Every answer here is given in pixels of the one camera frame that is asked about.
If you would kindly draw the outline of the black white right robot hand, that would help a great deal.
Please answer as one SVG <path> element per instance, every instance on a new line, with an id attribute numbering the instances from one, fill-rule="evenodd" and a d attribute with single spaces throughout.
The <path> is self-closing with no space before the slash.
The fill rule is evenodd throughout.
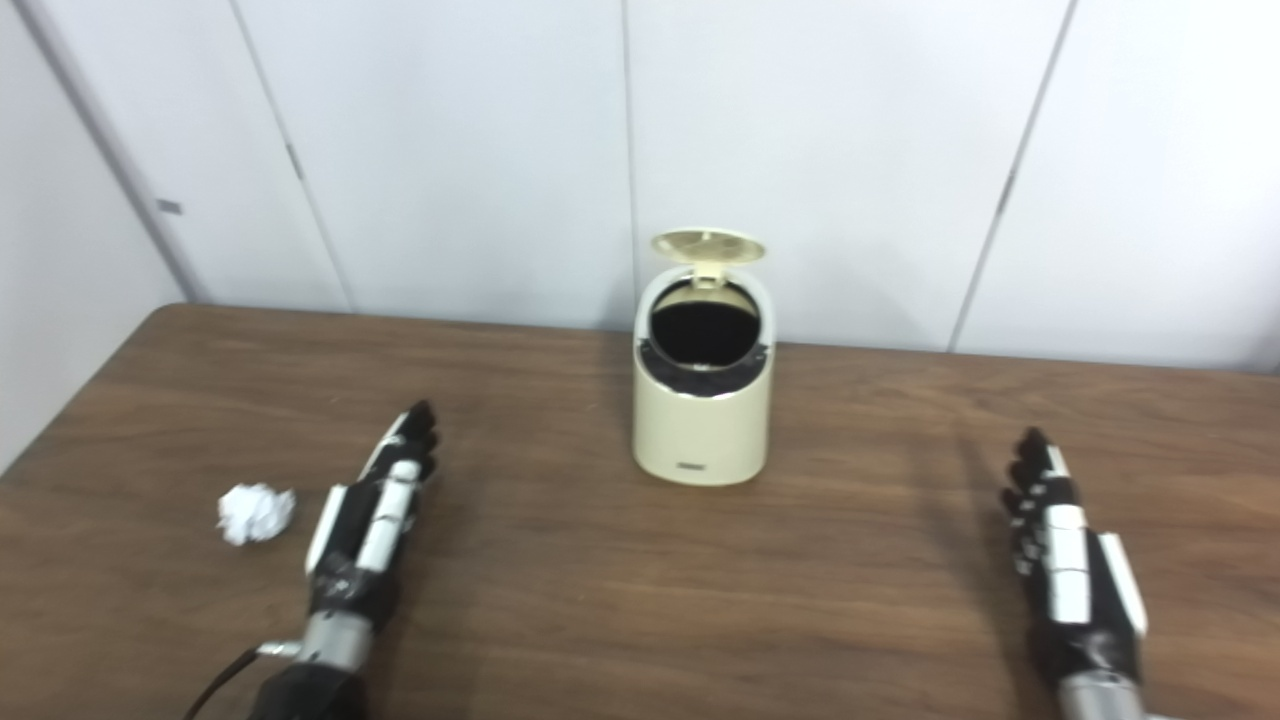
<path id="1" fill-rule="evenodd" d="M 1083 673 L 1139 685 L 1148 618 L 1119 536 L 1091 527 L 1062 451 L 1042 429 L 1025 429 L 1007 475 L 1001 501 L 1033 666 L 1051 687 Z"/>

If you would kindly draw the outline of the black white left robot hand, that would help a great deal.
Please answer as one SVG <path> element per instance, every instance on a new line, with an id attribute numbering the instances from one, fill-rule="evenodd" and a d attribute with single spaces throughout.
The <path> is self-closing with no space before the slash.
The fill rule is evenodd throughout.
<path id="1" fill-rule="evenodd" d="M 308 614 L 348 614 L 379 634 L 401 600 L 398 565 L 436 470 L 433 406 L 406 409 L 348 484 L 330 488 L 308 547 Z"/>

